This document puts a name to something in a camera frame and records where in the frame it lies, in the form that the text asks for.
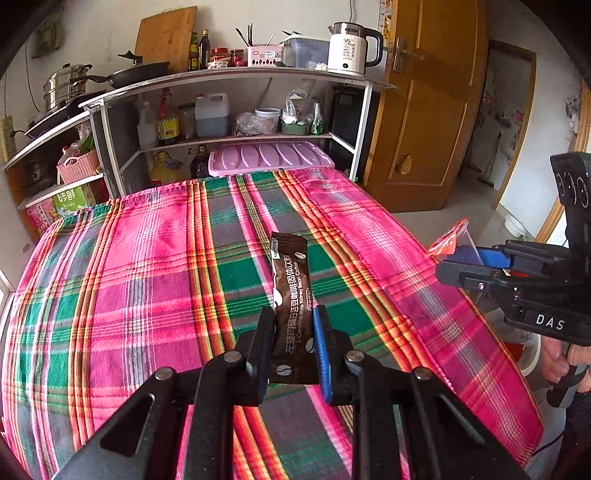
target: frying pan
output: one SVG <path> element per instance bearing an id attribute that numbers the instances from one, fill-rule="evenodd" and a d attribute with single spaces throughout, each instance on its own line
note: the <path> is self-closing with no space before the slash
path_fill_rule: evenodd
<path id="1" fill-rule="evenodd" d="M 158 63 L 141 63 L 142 57 L 134 55 L 131 51 L 123 55 L 119 55 L 125 59 L 134 61 L 134 66 L 130 69 L 120 70 L 115 73 L 111 73 L 108 77 L 102 77 L 100 75 L 85 75 L 72 79 L 72 83 L 81 82 L 83 80 L 91 80 L 96 83 L 107 82 L 114 89 L 127 87 L 134 83 L 143 82 L 145 80 L 151 80 L 158 77 L 164 77 L 168 75 L 169 61 L 160 61 Z"/>

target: electric kettle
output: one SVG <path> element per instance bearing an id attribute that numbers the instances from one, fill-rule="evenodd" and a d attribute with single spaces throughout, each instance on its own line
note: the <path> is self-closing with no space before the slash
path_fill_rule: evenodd
<path id="1" fill-rule="evenodd" d="M 329 27 L 328 71 L 363 77 L 366 67 L 375 67 L 382 61 L 384 38 L 377 30 L 365 28 L 356 23 L 338 22 Z M 378 53 L 372 61 L 367 61 L 368 41 L 373 37 L 378 41 Z"/>

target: brown sachet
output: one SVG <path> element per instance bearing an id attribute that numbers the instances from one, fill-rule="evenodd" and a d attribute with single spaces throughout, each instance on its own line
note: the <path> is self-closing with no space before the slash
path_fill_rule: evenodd
<path id="1" fill-rule="evenodd" d="M 275 338 L 269 382 L 316 385 L 308 242 L 302 236 L 273 232 L 271 263 Z"/>

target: metal bolt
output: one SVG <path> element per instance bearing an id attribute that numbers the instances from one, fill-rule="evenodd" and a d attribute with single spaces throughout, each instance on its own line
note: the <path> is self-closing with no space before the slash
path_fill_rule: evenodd
<path id="1" fill-rule="evenodd" d="M 238 362 L 242 358 L 242 354 L 238 350 L 229 350 L 223 354 L 223 359 L 232 364 Z"/>
<path id="2" fill-rule="evenodd" d="M 417 367 L 414 369 L 414 376 L 419 380 L 429 380 L 433 376 L 433 372 L 426 367 Z"/>
<path id="3" fill-rule="evenodd" d="M 359 351 L 359 350 L 349 350 L 347 352 L 347 360 L 349 362 L 354 362 L 354 363 L 358 363 L 361 360 L 363 360 L 363 358 L 365 357 L 365 353 Z"/>
<path id="4" fill-rule="evenodd" d="M 174 370 L 170 367 L 162 367 L 156 370 L 156 380 L 168 380 L 173 376 Z"/>

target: purple storage box lid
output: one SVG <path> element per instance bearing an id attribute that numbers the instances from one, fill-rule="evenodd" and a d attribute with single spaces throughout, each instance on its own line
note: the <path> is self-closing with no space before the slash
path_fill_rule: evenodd
<path id="1" fill-rule="evenodd" d="M 214 177 L 305 167 L 334 168 L 335 164 L 310 142 L 234 143 L 222 145 L 209 154 L 209 174 Z"/>

